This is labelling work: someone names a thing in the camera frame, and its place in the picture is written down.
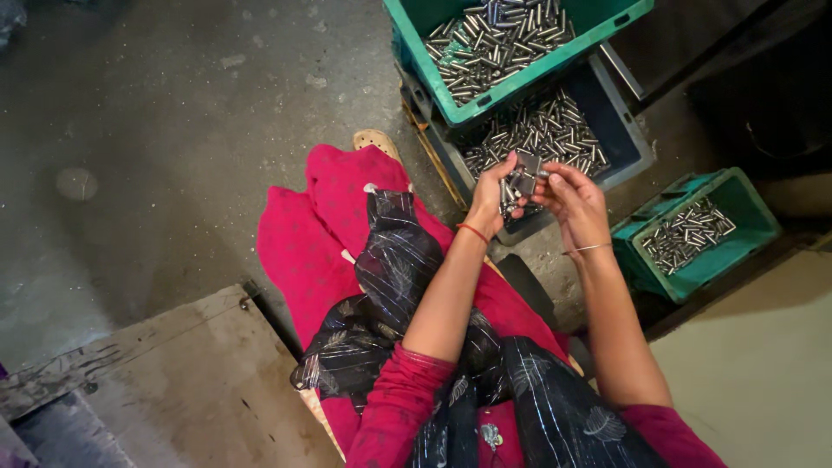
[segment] beige sandal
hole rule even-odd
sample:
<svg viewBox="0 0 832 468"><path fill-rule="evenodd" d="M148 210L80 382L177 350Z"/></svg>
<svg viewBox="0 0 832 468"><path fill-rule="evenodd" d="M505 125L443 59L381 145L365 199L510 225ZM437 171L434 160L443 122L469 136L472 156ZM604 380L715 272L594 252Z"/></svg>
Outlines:
<svg viewBox="0 0 832 468"><path fill-rule="evenodd" d="M399 150L396 149L396 146L393 144L393 140L390 139L384 132L380 130L374 130L372 128L367 128L356 132L353 135L353 149L359 150L363 147L367 147L369 145L375 145L381 151L387 153L387 156L392 157L396 161L401 164L402 158L399 157Z"/></svg>

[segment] thin metal bangle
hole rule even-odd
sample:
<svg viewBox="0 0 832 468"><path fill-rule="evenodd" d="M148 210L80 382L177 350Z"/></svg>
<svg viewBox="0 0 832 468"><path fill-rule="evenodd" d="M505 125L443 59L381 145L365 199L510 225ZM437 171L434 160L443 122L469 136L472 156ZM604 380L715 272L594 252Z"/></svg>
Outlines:
<svg viewBox="0 0 832 468"><path fill-rule="evenodd" d="M561 255L569 255L570 253L577 253L579 251L594 249L595 247L604 247L604 246L611 246L611 245L612 245L612 242L607 242L606 244L598 244L597 246L581 247L581 248L575 249L573 251L565 251Z"/></svg>

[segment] woman's left hand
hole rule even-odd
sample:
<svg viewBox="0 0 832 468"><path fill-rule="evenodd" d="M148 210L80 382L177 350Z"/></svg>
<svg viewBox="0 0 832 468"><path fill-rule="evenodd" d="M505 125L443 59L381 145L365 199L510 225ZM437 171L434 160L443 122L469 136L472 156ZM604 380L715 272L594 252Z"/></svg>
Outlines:
<svg viewBox="0 0 832 468"><path fill-rule="evenodd" d="M465 224L479 230L487 239L491 239L503 228L503 216L500 215L500 179L507 176L517 165L518 155L508 153L503 162L483 172L479 177L477 188L473 192L471 210L465 218ZM522 207L526 197L518 199L519 208L512 212L513 218L522 216Z"/></svg>

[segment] teal plastic crate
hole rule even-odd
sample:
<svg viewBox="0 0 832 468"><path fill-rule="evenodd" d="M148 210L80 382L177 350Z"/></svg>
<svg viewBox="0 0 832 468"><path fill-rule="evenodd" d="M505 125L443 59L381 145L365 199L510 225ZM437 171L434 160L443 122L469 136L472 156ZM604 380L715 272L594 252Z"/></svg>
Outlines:
<svg viewBox="0 0 832 468"><path fill-rule="evenodd" d="M711 199L736 229L676 273L665 276L641 243L702 197ZM612 249L631 288L655 292L681 304L693 291L742 263L781 232L745 173L732 167L701 176L690 174L673 182L612 228Z"/></svg>
<svg viewBox="0 0 832 468"><path fill-rule="evenodd" d="M606 41L653 8L653 0L561 0L577 37L471 102L457 107L421 37L452 17L461 16L464 8L479 4L478 0L384 0L393 24L394 57L404 71L416 74L450 127L461 127L478 116L488 115L492 107L541 77L562 70L574 58L589 53L592 46Z"/></svg>

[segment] red thread bracelet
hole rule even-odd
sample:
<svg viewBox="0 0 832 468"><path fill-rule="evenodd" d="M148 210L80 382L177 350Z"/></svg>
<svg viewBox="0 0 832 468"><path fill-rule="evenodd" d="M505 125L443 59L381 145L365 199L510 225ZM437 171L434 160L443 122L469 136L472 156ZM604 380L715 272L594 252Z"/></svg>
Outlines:
<svg viewBox="0 0 832 468"><path fill-rule="evenodd" d="M474 234L478 235L480 239L483 239L483 242L485 242L485 245L488 245L488 239L486 239L485 236L483 236L483 234L480 231L477 231L473 227L470 227L469 225L465 224L464 222L460 222L457 225L457 227L467 227L468 229L473 231Z"/></svg>

